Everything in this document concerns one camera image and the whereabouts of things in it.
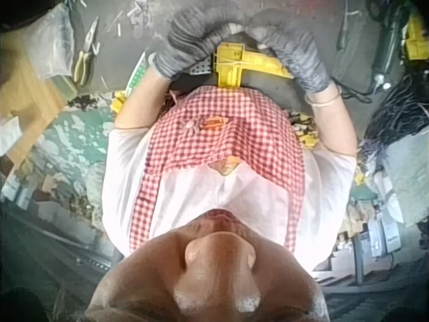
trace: apron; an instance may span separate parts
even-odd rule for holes
[[[285,111],[253,89],[205,86],[179,99],[154,127],[131,220],[132,252],[149,239],[164,173],[231,157],[287,191],[284,246],[294,252],[304,198],[304,160]]]

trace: yellow-handled pliers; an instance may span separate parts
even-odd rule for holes
[[[74,67],[73,81],[75,83],[80,83],[81,86],[85,85],[86,79],[88,78],[88,66],[92,56],[91,44],[94,40],[95,30],[97,28],[98,22],[99,18],[97,17],[91,25],[89,32],[86,34],[83,49],[79,52],[78,61],[76,62],[76,66]]]

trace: hand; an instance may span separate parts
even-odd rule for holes
[[[263,10],[251,18],[245,31],[271,48],[305,91],[321,92],[330,84],[312,34],[301,23],[288,19],[285,11]]]
[[[217,46],[246,24],[246,16],[236,5],[200,4],[174,15],[164,51],[156,55],[154,66],[166,78],[174,78],[215,52]]]

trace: fabric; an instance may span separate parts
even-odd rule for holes
[[[204,120],[213,116],[226,118],[226,124],[204,128]],[[154,127],[135,201],[131,250],[149,239],[163,175],[229,156],[240,158],[260,176],[284,188],[285,198],[289,195],[290,208],[284,209],[288,216],[285,246],[294,250],[304,196],[304,165],[301,146],[286,114],[277,105],[252,89],[200,87],[179,101]]]
[[[287,11],[274,8],[260,11],[251,18],[245,31],[258,44],[271,48],[305,91],[321,92],[330,84],[313,35]]]
[[[126,256],[132,252],[131,218],[153,133],[154,128],[114,129],[109,136],[103,223],[112,242]],[[356,161],[320,145],[312,152],[304,148],[302,153],[306,190],[294,255],[310,271],[332,251]],[[284,192],[246,162],[227,176],[206,164],[173,170],[161,178],[149,238],[180,227],[205,211],[222,208],[262,236],[283,245],[288,223],[284,209],[289,209],[290,202]]]
[[[166,47],[156,55],[154,66],[164,77],[174,78],[214,53],[233,34],[235,24],[245,22],[246,15],[231,1],[200,1],[186,7],[174,15]]]

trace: white shirt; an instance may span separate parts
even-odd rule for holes
[[[114,129],[109,135],[103,185],[103,224],[125,256],[135,200],[152,129]],[[356,159],[319,146],[303,147],[305,193],[294,255],[311,271],[328,258],[343,222]],[[245,162],[227,176],[208,166],[163,175],[149,238],[186,225],[211,209],[226,209],[252,230],[280,245],[288,224],[287,192]]]

